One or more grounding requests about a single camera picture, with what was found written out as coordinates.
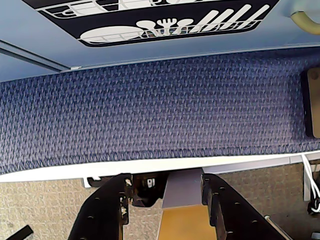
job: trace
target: handle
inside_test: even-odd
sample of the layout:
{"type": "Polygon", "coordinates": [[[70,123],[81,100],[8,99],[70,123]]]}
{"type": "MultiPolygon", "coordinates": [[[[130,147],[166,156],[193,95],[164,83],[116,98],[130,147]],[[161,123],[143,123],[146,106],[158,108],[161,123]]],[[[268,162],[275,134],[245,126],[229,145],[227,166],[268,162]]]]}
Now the handle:
{"type": "Polygon", "coordinates": [[[320,35],[320,23],[312,21],[304,11],[297,11],[290,17],[303,31],[314,35],[320,35]]]}

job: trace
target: black placard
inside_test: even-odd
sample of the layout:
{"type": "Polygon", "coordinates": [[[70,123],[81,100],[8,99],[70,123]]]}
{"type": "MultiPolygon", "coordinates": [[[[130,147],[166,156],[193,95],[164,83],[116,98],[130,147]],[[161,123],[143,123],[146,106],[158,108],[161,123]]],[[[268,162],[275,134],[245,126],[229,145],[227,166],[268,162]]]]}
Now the black placard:
{"type": "Polygon", "coordinates": [[[24,1],[77,41],[89,47],[246,32],[255,29],[278,2],[278,0],[24,1]]]}

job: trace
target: yellow panel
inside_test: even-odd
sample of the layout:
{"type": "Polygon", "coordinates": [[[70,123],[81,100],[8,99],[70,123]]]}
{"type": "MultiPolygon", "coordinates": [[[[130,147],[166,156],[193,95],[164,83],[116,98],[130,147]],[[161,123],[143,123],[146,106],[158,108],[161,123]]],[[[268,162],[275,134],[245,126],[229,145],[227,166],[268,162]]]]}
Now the yellow panel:
{"type": "Polygon", "coordinates": [[[158,240],[216,240],[203,205],[168,208],[163,211],[158,240]]]}
{"type": "Polygon", "coordinates": [[[320,69],[308,71],[313,136],[320,138],[320,69]]]}

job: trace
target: gray panel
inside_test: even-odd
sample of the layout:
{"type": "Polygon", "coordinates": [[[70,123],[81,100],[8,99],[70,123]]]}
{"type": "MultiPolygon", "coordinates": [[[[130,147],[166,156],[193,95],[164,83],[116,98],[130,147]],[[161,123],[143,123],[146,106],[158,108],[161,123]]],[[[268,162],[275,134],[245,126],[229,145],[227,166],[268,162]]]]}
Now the gray panel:
{"type": "Polygon", "coordinates": [[[0,82],[53,73],[53,70],[0,54],[0,82]]]}
{"type": "MultiPolygon", "coordinates": [[[[75,40],[21,0],[6,0],[1,3],[0,16],[9,24],[1,24],[0,31],[5,41],[66,66],[116,65],[280,48],[302,33],[289,18],[293,3],[280,0],[266,19],[249,32],[92,48],[75,40]]],[[[309,43],[309,37],[300,44],[309,43]]]]}
{"type": "Polygon", "coordinates": [[[174,171],[170,173],[163,195],[162,208],[200,205],[201,168],[174,171]]]}

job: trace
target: spoon icon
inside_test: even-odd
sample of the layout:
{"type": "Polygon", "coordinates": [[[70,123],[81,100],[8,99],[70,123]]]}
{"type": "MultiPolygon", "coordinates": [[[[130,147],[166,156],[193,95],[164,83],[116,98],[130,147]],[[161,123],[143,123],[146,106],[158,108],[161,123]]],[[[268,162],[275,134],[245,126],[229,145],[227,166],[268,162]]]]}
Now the spoon icon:
{"type": "Polygon", "coordinates": [[[179,26],[171,35],[178,35],[181,34],[181,30],[183,27],[186,27],[187,25],[190,25],[194,22],[191,18],[186,18],[178,21],[176,24],[179,26]]]}
{"type": "Polygon", "coordinates": [[[139,28],[144,28],[144,29],[150,30],[156,37],[161,36],[161,34],[159,34],[159,32],[155,29],[156,23],[154,21],[141,20],[141,21],[137,21],[136,25],[139,28]]]}

